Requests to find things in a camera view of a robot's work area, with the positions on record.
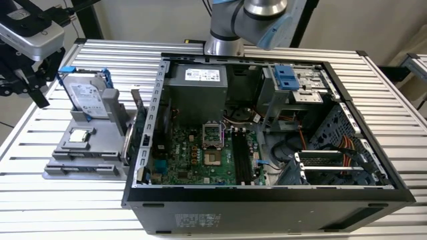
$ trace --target green circuit board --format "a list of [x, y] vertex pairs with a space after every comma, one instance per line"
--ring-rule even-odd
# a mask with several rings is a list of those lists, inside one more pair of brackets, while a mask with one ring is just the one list
[[[247, 134], [251, 151], [256, 151], [257, 142], [253, 132]], [[167, 171], [153, 184], [163, 185], [236, 185], [236, 169], [233, 162], [233, 146], [231, 133], [224, 133], [221, 150], [203, 149], [203, 128], [175, 128], [172, 132]], [[253, 152], [248, 152], [252, 174], [256, 162]], [[253, 179], [256, 185], [264, 185], [263, 167], [257, 167], [260, 175]]]

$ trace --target blue plastic clip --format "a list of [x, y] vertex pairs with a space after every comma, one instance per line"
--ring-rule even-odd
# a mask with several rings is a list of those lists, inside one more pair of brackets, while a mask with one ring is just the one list
[[273, 66], [273, 77], [277, 81], [279, 88], [281, 90], [297, 90], [300, 89], [299, 81], [295, 77], [293, 69], [289, 65]]

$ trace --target sticker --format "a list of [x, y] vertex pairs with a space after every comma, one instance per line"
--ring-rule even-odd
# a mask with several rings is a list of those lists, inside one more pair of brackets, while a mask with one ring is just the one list
[[253, 117], [253, 122], [259, 123], [261, 119], [261, 116], [256, 113], [255, 117]]
[[69, 87], [81, 111], [92, 118], [108, 117], [97, 88], [81, 83], [70, 83]]
[[188, 68], [185, 70], [185, 80], [219, 82], [220, 70]]
[[280, 130], [293, 130], [295, 122], [292, 121], [277, 121]]
[[176, 226], [179, 228], [216, 228], [220, 224], [221, 214], [175, 214]]

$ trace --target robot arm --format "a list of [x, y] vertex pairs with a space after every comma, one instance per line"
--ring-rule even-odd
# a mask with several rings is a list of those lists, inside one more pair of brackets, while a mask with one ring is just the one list
[[[26, 94], [38, 108], [49, 105], [42, 90], [54, 80], [65, 54], [62, 27], [76, 11], [99, 1], [42, 11], [29, 0], [0, 0], [0, 96]], [[42, 62], [33, 71], [36, 61]]]
[[213, 0], [207, 55], [243, 56], [243, 41], [273, 49], [292, 22], [287, 0]]

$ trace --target case label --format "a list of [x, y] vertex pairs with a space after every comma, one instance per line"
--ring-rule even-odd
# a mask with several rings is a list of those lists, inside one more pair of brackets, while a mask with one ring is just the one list
[[179, 228], [216, 228], [220, 224], [220, 213], [175, 214], [176, 226]]
[[220, 70], [188, 68], [185, 70], [185, 80], [219, 82]]

